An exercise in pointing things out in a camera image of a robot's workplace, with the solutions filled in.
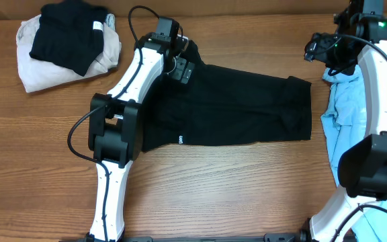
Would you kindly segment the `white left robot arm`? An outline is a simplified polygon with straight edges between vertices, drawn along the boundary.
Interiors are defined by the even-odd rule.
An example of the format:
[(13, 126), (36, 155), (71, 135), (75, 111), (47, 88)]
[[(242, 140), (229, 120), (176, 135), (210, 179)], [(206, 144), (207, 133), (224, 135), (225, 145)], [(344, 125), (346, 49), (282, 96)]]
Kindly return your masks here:
[(194, 64), (180, 56), (188, 43), (178, 22), (160, 17), (156, 30), (139, 40), (119, 83), (93, 96), (88, 145), (97, 160), (97, 199), (87, 241), (123, 239), (128, 174), (142, 148), (142, 103), (164, 77), (189, 81)]

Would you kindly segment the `black t-shirt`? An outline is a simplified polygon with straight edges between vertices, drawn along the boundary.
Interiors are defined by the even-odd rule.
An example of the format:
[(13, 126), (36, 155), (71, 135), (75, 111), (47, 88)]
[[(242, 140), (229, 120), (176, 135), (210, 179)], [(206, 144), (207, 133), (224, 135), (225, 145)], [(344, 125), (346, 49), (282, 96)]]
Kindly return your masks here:
[(189, 81), (163, 77), (144, 102), (142, 151), (310, 139), (309, 82), (207, 65), (194, 41), (182, 58), (195, 65)]

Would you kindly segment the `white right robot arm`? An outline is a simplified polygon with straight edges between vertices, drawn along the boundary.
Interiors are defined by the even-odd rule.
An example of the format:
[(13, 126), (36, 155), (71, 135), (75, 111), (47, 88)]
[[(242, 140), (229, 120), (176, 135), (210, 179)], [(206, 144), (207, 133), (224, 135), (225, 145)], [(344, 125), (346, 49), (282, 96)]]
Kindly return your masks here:
[(387, 200), (387, 18), (382, 1), (352, 0), (334, 16), (334, 34), (315, 33), (305, 46), (307, 61), (320, 61), (329, 75), (361, 69), (366, 98), (366, 132), (344, 152), (339, 186), (325, 207), (287, 241), (351, 241), (349, 229)]

